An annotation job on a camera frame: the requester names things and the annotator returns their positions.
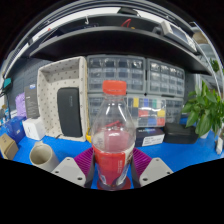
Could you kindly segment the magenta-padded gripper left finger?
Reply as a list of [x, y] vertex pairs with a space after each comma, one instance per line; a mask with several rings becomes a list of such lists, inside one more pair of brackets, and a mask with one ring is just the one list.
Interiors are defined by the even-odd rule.
[[52, 173], [84, 188], [90, 188], [95, 172], [93, 148], [76, 157], [66, 157]]

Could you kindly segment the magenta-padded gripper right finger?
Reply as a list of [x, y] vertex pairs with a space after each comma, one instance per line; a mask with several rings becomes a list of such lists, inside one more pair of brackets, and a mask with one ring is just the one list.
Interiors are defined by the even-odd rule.
[[172, 174], [173, 171], [161, 158], [151, 158], [135, 148], [131, 161], [131, 173], [133, 186], [140, 188]]

